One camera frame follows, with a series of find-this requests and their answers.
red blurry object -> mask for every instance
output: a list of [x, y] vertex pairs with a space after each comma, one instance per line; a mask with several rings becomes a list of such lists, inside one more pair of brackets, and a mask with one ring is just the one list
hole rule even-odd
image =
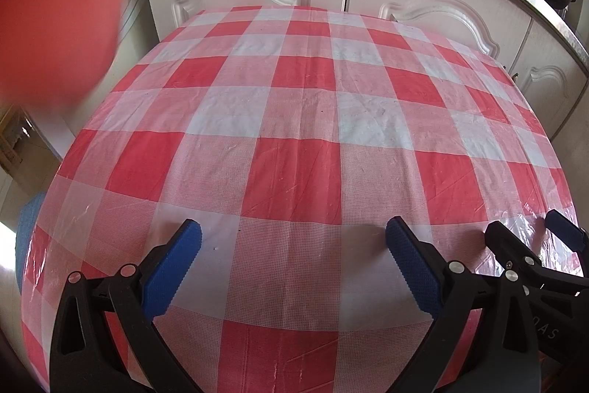
[[42, 108], [81, 100], [113, 61], [122, 2], [0, 0], [3, 100]]

silver screw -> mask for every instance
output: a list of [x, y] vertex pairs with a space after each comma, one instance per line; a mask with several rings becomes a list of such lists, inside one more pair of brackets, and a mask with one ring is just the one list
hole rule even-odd
[[75, 271], [73, 273], [70, 273], [70, 276], [68, 277], [68, 281], [70, 283], [78, 283], [81, 280], [81, 278], [82, 278], [81, 273], [78, 271]]
[[509, 281], [517, 281], [519, 277], [517, 276], [517, 273], [513, 270], [508, 270], [505, 273], [505, 278], [507, 278]]
[[448, 267], [450, 268], [450, 271], [454, 273], [464, 272], [464, 265], [460, 262], [450, 262], [450, 265]]
[[124, 277], [131, 277], [133, 275], [135, 275], [135, 272], [137, 271], [137, 267], [132, 265], [131, 263], [125, 265], [123, 268], [121, 268], [121, 275]]

blue rubber pad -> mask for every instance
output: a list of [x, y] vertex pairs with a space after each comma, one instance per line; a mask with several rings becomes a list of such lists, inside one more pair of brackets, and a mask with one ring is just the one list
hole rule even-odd
[[582, 252], [585, 249], [583, 231], [560, 212], [549, 211], [544, 219], [544, 225], [572, 251]]
[[143, 287], [143, 313], [152, 321], [163, 315], [202, 245], [202, 231], [195, 221], [183, 225], [183, 231]]
[[438, 279], [395, 219], [387, 223], [385, 236], [387, 247], [395, 258], [420, 310], [436, 319], [442, 310]]

table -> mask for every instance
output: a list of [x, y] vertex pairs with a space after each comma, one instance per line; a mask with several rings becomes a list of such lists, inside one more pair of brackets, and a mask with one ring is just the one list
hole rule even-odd
[[129, 71], [64, 159], [28, 253], [25, 343], [46, 386], [69, 272], [112, 275], [193, 218], [202, 249], [154, 323], [205, 392], [384, 392], [431, 323], [388, 219], [483, 273], [500, 271], [482, 235], [500, 219], [578, 272], [544, 229], [551, 208], [575, 221], [549, 140], [490, 57], [363, 15], [204, 11]]

floor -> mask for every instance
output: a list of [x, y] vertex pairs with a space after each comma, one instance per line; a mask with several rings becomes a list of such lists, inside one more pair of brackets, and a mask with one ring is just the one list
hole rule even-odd
[[29, 134], [29, 138], [23, 137], [15, 147], [22, 163], [15, 170], [14, 178], [0, 172], [5, 177], [0, 185], [0, 201], [5, 196], [0, 207], [0, 329], [21, 362], [32, 371], [22, 338], [21, 295], [15, 275], [15, 232], [21, 208], [34, 195], [47, 190], [60, 161], [35, 131]]

